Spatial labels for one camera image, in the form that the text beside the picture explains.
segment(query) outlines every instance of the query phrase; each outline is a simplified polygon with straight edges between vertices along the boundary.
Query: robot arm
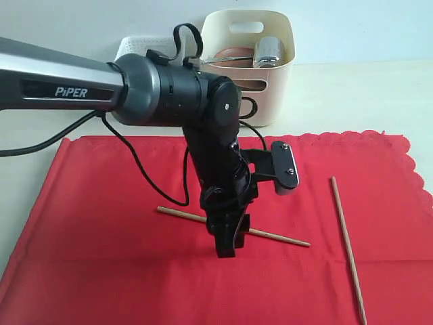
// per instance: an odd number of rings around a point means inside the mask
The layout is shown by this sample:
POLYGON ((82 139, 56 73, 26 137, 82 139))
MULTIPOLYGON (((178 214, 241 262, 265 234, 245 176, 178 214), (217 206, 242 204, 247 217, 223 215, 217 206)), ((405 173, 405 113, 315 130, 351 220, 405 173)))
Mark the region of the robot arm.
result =
POLYGON ((219 257, 243 247, 259 181, 273 180, 277 193, 298 185, 288 145, 239 147, 241 93, 227 77, 136 54, 104 64, 0 38, 0 85, 0 110, 92 109, 126 125, 182 127, 219 257))

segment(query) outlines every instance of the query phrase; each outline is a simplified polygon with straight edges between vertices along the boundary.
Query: white wall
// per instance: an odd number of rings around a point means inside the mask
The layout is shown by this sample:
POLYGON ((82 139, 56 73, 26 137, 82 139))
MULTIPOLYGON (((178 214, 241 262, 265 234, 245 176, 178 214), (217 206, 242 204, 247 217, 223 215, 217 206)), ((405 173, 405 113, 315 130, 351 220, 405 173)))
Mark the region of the white wall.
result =
POLYGON ((288 15, 297 63, 433 59, 431 0, 8 2, 0 11, 0 36, 98 60, 112 60, 125 36, 170 35, 180 22, 200 26, 210 12, 245 7, 288 15))

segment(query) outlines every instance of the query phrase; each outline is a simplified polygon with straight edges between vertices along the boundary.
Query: wooden chopstick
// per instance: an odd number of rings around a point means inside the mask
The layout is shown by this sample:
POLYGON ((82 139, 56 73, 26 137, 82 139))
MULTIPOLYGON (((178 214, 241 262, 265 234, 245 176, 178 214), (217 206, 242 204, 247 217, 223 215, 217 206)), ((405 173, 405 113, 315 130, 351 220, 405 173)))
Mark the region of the wooden chopstick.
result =
POLYGON ((357 294, 359 313, 361 316, 362 323, 364 325, 367 325, 367 317, 365 316, 364 301, 363 301, 363 295, 361 293, 361 285, 359 284, 357 266, 355 264, 355 258, 353 257, 352 245, 350 244, 349 233, 346 227, 346 220, 344 219, 343 207, 341 205, 341 199, 338 193, 337 180, 334 176, 332 176, 331 182, 332 182, 332 189, 334 190, 334 196, 337 203, 338 216, 340 217, 340 225, 343 232, 344 243, 346 244, 346 251, 349 258, 352 280, 355 286, 355 292, 357 294))
MULTIPOLYGON (((201 217, 199 215, 193 215, 191 213, 186 213, 186 212, 182 212, 182 211, 178 211, 178 210, 174 210, 174 209, 169 209, 169 208, 164 208, 164 207, 157 207, 156 210, 159 212, 162 212, 162 213, 166 213, 168 215, 174 215, 175 217, 181 217, 184 219, 189 219, 189 220, 194 220, 194 221, 206 223, 206 218, 201 217)), ((269 232, 263 232, 262 230, 250 228, 250 231, 248 233, 255 235, 255 236, 259 236, 259 237, 265 237, 265 238, 269 238, 269 239, 278 240, 280 242, 288 242, 289 244, 294 244, 294 245, 298 245, 298 246, 303 246, 303 247, 309 247, 310 246, 309 242, 304 242, 302 240, 297 240, 297 239, 288 238, 285 236, 271 234, 269 232)))

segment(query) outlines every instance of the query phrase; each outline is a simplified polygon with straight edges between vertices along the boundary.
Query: red cloth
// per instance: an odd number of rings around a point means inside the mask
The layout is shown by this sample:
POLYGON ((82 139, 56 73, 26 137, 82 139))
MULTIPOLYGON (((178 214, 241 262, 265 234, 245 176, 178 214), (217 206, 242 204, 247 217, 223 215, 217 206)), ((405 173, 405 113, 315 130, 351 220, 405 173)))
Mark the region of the red cloth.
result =
MULTIPOLYGON (((432 197, 409 142, 373 131, 282 139, 301 183, 289 196, 260 184, 252 227, 311 247, 248 236, 235 259, 216 258, 204 225, 155 212, 174 206, 118 139, 65 139, 1 281, 0 324, 356 324, 332 175, 369 324, 431 324, 432 197)), ((156 183, 182 199, 184 139, 131 142, 156 183)), ((189 170, 183 210, 202 214, 189 170)))

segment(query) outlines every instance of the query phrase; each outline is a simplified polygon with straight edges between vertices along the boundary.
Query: white plastic basket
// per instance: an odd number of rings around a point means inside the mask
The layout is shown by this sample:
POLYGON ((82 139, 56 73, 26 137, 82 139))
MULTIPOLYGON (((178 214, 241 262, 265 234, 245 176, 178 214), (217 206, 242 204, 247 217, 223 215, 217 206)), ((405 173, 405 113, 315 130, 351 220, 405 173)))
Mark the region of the white plastic basket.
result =
MULTIPOLYGON (((175 66, 182 65, 185 57, 185 37, 181 36, 182 49, 179 57, 173 60, 170 64, 175 66)), ((122 39, 117 51, 116 59, 128 53, 135 53, 145 56, 148 49, 155 49, 172 58, 176 54, 176 46, 173 41, 173 36, 157 37, 157 36, 129 36, 122 39)))
MULTIPOLYGON (((257 103, 257 112, 246 121, 254 126, 269 125, 275 121, 283 108, 284 95, 295 56, 292 27, 288 18, 267 10, 223 10, 206 17, 202 29, 204 51, 201 59, 213 58, 218 52, 229 47, 254 45, 265 36, 281 39, 285 50, 285 64, 275 68, 232 68, 205 64, 203 71, 228 76, 240 81, 264 81, 262 91, 243 91, 242 95, 257 103), (231 32, 233 23, 261 22, 261 32, 231 32)), ((251 103, 242 101, 241 115, 251 111, 251 103)))

